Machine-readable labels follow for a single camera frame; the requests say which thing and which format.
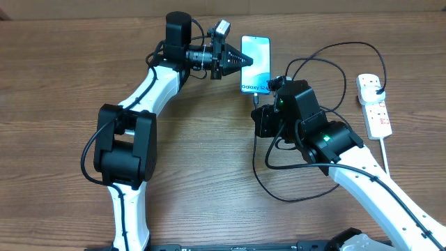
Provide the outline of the Samsung Galaxy smartphone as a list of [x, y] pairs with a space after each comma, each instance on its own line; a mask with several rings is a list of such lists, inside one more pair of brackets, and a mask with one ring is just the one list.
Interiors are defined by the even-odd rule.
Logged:
[[240, 75], [240, 90], [242, 93], [257, 93], [268, 95], [268, 80], [270, 80], [270, 39], [261, 36], [243, 36], [241, 52], [250, 57], [253, 63], [244, 66]]

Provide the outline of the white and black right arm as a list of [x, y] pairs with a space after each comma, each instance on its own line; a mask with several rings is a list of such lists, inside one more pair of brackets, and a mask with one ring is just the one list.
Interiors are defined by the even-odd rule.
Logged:
[[251, 113], [255, 135], [302, 154], [288, 169], [319, 168], [347, 190], [387, 234], [396, 250], [444, 250], [445, 226], [426, 214], [380, 167], [343, 121], [329, 121], [307, 81], [268, 81], [274, 103]]

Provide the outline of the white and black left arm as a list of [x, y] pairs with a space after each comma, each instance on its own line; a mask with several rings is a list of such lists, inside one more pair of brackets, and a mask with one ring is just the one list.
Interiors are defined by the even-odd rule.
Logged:
[[110, 250], [147, 250], [150, 232], [146, 223], [146, 187], [157, 162], [157, 117], [182, 89], [191, 71], [202, 70], [211, 79], [236, 73], [253, 60], [226, 43], [230, 23], [219, 21], [192, 44], [189, 14], [166, 16], [166, 37], [146, 57], [146, 79], [118, 105], [105, 104], [98, 113], [93, 166], [102, 175], [114, 210], [115, 237]]

